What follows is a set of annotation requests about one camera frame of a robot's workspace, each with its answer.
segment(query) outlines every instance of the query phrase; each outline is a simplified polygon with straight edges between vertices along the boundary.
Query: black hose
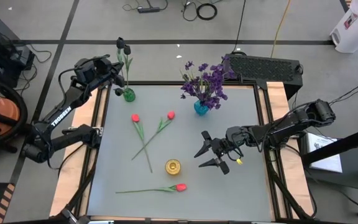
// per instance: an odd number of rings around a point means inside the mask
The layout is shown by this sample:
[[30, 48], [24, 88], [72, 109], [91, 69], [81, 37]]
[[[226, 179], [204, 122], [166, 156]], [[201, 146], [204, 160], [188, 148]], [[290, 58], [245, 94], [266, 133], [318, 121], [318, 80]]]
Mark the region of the black hose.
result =
[[14, 137], [19, 131], [21, 131], [22, 128], [24, 128], [25, 123], [27, 122], [28, 112], [23, 98], [14, 89], [0, 82], [0, 92], [7, 99], [12, 100], [20, 111], [20, 117], [16, 125], [0, 136], [0, 142], [6, 142], [10, 138]]

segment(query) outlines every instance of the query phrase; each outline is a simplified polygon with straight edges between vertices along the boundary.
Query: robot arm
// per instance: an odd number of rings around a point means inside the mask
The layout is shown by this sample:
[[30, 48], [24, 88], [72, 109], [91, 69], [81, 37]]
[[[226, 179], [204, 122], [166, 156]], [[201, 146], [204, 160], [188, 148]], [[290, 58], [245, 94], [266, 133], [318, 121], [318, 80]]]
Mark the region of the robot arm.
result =
[[54, 107], [44, 119], [33, 122], [29, 141], [24, 148], [26, 157], [35, 162], [45, 162], [55, 151], [78, 141], [83, 141], [90, 147], [98, 147], [100, 144], [98, 130], [85, 124], [55, 139], [51, 139], [51, 134], [68, 114], [89, 100], [91, 92], [96, 88], [108, 83], [124, 86], [124, 78], [119, 75], [124, 64], [122, 62], [111, 63], [107, 57], [109, 55], [84, 58], [78, 61], [74, 68], [66, 70], [66, 72], [74, 71], [76, 76], [71, 77], [70, 87], [65, 92], [62, 102]]
[[217, 159], [211, 159], [199, 167], [218, 166], [224, 174], [229, 173], [229, 168], [222, 160], [222, 156], [236, 151], [241, 158], [244, 156], [239, 146], [245, 144], [249, 147], [257, 146], [262, 143], [264, 148], [281, 148], [290, 136], [302, 131], [310, 126], [322, 127], [334, 122], [335, 114], [329, 104], [325, 101], [317, 100], [311, 103], [298, 106], [284, 117], [266, 125], [256, 126], [234, 126], [228, 128], [226, 137], [223, 139], [211, 139], [207, 131], [203, 131], [203, 147], [197, 152], [195, 158], [206, 153], [209, 148], [216, 155]]

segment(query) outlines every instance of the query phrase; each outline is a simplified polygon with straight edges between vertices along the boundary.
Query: table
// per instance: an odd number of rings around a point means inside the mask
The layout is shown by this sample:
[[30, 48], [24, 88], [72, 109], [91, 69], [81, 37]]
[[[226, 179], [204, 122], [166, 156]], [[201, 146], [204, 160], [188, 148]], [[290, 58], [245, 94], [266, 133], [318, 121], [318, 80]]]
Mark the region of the table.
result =
[[[281, 118], [289, 110], [283, 83], [268, 82], [267, 86], [268, 86], [267, 93], [270, 99], [270, 106], [272, 109], [273, 118], [274, 119]], [[92, 114], [96, 102], [95, 96], [96, 96], [96, 91], [93, 93], [93, 96], [88, 100], [88, 102], [85, 105], [76, 109], [72, 126], [79, 126], [81, 124], [91, 124]], [[264, 92], [262, 90], [259, 90], [259, 96], [260, 99], [264, 99]], [[104, 102], [105, 97], [106, 97], [106, 91], [104, 91], [101, 96], [101, 102]], [[96, 121], [97, 126], [100, 126], [102, 123], [102, 113], [104, 110], [104, 106], [105, 105], [101, 104], [99, 107], [98, 117]], [[268, 120], [267, 119], [268, 107], [266, 107], [264, 100], [261, 100], [261, 106], [262, 106], [263, 118], [264, 121], [266, 122]], [[290, 146], [298, 148], [296, 140], [294, 139], [289, 140], [288, 144]], [[65, 157], [69, 155], [69, 153], [71, 153], [79, 145], [80, 143], [77, 143], [66, 148]], [[94, 157], [95, 157], [95, 151], [91, 153], [88, 170], [91, 169], [92, 163], [94, 161]], [[60, 173], [60, 178], [58, 180], [55, 196], [53, 198], [53, 203], [50, 211], [51, 216], [58, 214], [62, 210], [62, 208], [64, 208], [64, 206], [70, 201], [73, 194], [78, 189], [84, 158], [85, 158], [85, 149], [80, 150], [76, 154], [74, 154], [64, 165]], [[292, 152], [290, 149], [284, 148], [281, 151], [281, 159], [282, 159], [282, 167], [283, 167], [283, 172], [285, 175], [285, 180], [287, 183], [288, 190], [294, 196], [294, 198], [299, 203], [299, 205], [305, 210], [305, 212], [311, 215], [313, 213], [313, 207], [311, 204], [311, 199], [308, 192], [308, 186], [306, 183], [306, 177], [303, 171], [303, 165], [300, 157], [294, 152]], [[83, 198], [81, 201], [82, 206], [80, 210], [80, 215], [86, 214], [86, 208], [88, 205], [89, 192], [90, 192], [89, 188], [90, 187], [88, 186], [87, 190], [83, 194]], [[282, 218], [286, 218], [285, 206], [284, 206], [282, 195], [277, 187], [276, 187], [276, 191], [277, 191], [280, 216]], [[270, 204], [269, 209], [270, 209], [270, 216], [272, 218], [272, 221], [274, 221], [275, 216], [273, 213], [272, 204]], [[144, 220], [144, 218], [128, 218], [128, 217], [91, 217], [91, 219], [93, 220]]]

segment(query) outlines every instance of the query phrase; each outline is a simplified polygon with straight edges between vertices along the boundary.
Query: gray floor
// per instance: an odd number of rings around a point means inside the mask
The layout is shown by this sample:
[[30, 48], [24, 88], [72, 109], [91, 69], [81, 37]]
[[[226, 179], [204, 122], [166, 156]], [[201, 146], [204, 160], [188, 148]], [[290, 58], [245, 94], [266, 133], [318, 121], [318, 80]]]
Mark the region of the gray floor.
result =
[[[181, 40], [181, 39], [226, 39], [234, 40], [237, 35], [242, 1], [224, 0], [216, 4], [218, 15], [211, 21], [200, 19], [187, 22], [182, 18], [179, 0], [168, 0], [166, 11], [155, 14], [126, 12], [122, 5], [136, 5], [133, 0], [80, 0], [68, 32], [68, 40], [115, 40], [121, 36], [130, 40]], [[62, 36], [74, 0], [0, 0], [0, 18], [21, 38], [26, 40], [59, 40]], [[153, 5], [163, 6], [164, 1], [153, 0]], [[239, 38], [242, 40], [273, 40], [280, 22], [286, 0], [248, 0]], [[210, 14], [208, 9], [203, 14]], [[280, 40], [328, 40], [328, 34], [344, 14], [339, 0], [293, 0], [285, 22], [278, 35]], [[186, 11], [193, 17], [194, 10]], [[38, 50], [55, 53], [57, 45], [34, 45]], [[271, 45], [239, 45], [249, 55], [268, 57]], [[233, 45], [218, 44], [157, 44], [133, 45], [134, 61], [131, 80], [180, 80], [179, 68], [187, 60], [194, 63], [218, 63], [220, 56], [232, 51]], [[42, 115], [61, 99], [57, 75], [71, 68], [80, 58], [111, 54], [114, 45], [64, 45], [55, 75], [45, 100]], [[331, 101], [358, 85], [358, 51], [340, 54], [327, 45], [279, 45], [275, 57], [299, 60], [304, 68], [304, 87], [300, 90], [297, 103], [317, 98]], [[37, 64], [38, 76], [24, 92], [30, 117], [44, 85], [52, 60]], [[69, 76], [63, 77], [67, 86]], [[358, 95], [333, 106], [337, 120], [322, 132], [332, 137], [344, 137], [358, 131]], [[71, 124], [65, 119], [59, 128]], [[56, 153], [52, 165], [57, 166], [63, 152]], [[0, 155], [0, 182], [9, 181], [18, 154]], [[6, 222], [47, 218], [52, 203], [57, 173], [46, 164], [26, 160], [17, 183]], [[344, 197], [310, 182], [310, 189], [318, 203], [317, 217], [335, 222], [358, 223], [355, 213], [358, 208]], [[344, 189], [358, 201], [358, 191]]]

